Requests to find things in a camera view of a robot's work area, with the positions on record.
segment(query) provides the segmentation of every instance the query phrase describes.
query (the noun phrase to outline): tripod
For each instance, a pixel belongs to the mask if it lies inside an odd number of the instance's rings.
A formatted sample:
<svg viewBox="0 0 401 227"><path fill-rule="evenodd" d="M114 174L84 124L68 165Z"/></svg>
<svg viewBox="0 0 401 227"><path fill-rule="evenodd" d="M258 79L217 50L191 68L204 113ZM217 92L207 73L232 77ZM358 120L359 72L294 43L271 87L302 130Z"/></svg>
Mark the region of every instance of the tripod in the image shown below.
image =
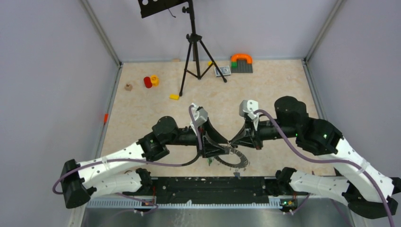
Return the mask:
<svg viewBox="0 0 401 227"><path fill-rule="evenodd" d="M219 72L221 78L223 79L224 83L227 83L227 79L224 78L223 73L221 72L220 68L217 66L216 62L214 61L212 55L209 53L208 49L206 48L205 44L203 43L202 36L196 34L195 16L194 16L194 12L193 12L192 0L188 0L187 8L183 7L183 13L189 13L189 15L190 15L192 33L191 33L191 35L187 34L187 36L186 36L186 38L189 42L189 47L188 47L187 60L185 62L183 81L181 83L180 96L183 96L185 76L186 76L187 72L200 80L206 74L206 72L214 65L216 67L217 71ZM210 60L212 61L212 63L209 65L209 67L202 74L201 74L201 70L199 68L198 42L201 44L201 46L205 50L206 54L209 56ZM188 70L188 62L189 62L189 56L191 55L192 45L193 45L193 59L196 62L196 74Z"/></svg>

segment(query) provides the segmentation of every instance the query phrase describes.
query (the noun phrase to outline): tripod knob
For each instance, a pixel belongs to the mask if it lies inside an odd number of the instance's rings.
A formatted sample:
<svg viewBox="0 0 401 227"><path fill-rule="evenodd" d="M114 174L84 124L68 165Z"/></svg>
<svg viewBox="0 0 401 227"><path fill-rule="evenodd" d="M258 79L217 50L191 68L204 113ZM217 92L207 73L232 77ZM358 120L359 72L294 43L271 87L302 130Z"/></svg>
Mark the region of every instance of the tripod knob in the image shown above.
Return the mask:
<svg viewBox="0 0 401 227"><path fill-rule="evenodd" d="M189 13L189 8L186 8L185 6L183 6L183 13Z"/></svg>

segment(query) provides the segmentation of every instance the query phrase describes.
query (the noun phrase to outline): wooden table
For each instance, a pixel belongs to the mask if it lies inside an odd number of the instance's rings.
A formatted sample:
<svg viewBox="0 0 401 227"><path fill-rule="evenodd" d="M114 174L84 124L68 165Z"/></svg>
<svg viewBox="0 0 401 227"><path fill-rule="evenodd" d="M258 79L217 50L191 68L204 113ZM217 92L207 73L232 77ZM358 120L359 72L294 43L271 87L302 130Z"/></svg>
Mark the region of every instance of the wooden table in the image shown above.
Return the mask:
<svg viewBox="0 0 401 227"><path fill-rule="evenodd" d="M218 61L219 66L229 65L229 61ZM203 106L209 113L213 126L227 139L231 139L241 129L244 120L238 115L239 104L244 99L259 102L261 109L275 117L274 102L282 96L294 96L306 103L311 117L317 117L316 108L306 81L300 60L253 61L252 74L227 76L227 83L216 78L214 70L209 70L197 80L187 74L183 97L178 101L169 98L178 94L185 62L125 63L117 88L117 94L110 115L102 156L116 152L152 131L162 116L171 116L178 127L188 126L190 117L188 106L192 102ZM200 63L201 69L207 62ZM195 70L190 62L189 70ZM160 83L157 87L145 88L143 78L156 74ZM131 91L125 85L133 85ZM159 162L181 164L193 159L194 147L168 146L170 154ZM330 165L312 164L297 157L283 140L265 141L262 150L239 147L250 164L240 169L242 176L274 176L277 170L293 167L317 175L334 175ZM235 155L221 156L228 162L238 162ZM206 159L186 167L143 166L152 176L233 176L234 169L218 165L213 161L209 166Z"/></svg>

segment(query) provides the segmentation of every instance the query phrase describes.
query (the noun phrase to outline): black ring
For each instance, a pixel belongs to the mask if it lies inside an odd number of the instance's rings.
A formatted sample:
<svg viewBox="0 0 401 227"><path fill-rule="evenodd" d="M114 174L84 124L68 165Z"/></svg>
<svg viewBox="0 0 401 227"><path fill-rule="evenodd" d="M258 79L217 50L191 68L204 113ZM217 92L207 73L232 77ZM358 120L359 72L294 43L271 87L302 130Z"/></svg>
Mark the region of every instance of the black ring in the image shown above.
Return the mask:
<svg viewBox="0 0 401 227"><path fill-rule="evenodd" d="M242 169L242 168L245 168L245 167L247 167L249 165L248 159L246 158L246 156L241 151L239 151L239 150L237 150L235 148L227 147L227 146L224 146L224 147L229 148L230 152L232 152L233 154L237 155L239 157L239 159L240 159L240 162L237 163L237 164L231 164L231 163L228 163L228 162L222 160L219 156L214 157L214 159L216 161L220 162L221 164L223 164L225 166L228 166L228 167L231 167L231 168L236 168L236 169Z"/></svg>

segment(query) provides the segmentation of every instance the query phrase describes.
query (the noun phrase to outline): orange arch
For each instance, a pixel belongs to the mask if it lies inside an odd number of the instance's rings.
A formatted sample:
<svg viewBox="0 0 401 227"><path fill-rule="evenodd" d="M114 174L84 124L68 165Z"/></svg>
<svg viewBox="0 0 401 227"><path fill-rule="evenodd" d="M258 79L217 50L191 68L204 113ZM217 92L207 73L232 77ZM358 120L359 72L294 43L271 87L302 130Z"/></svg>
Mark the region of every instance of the orange arch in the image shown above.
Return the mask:
<svg viewBox="0 0 401 227"><path fill-rule="evenodd" d="M248 54L245 53L236 53L231 57L231 62L235 62L238 59L240 60L246 60L246 63L252 64L252 57Z"/></svg>

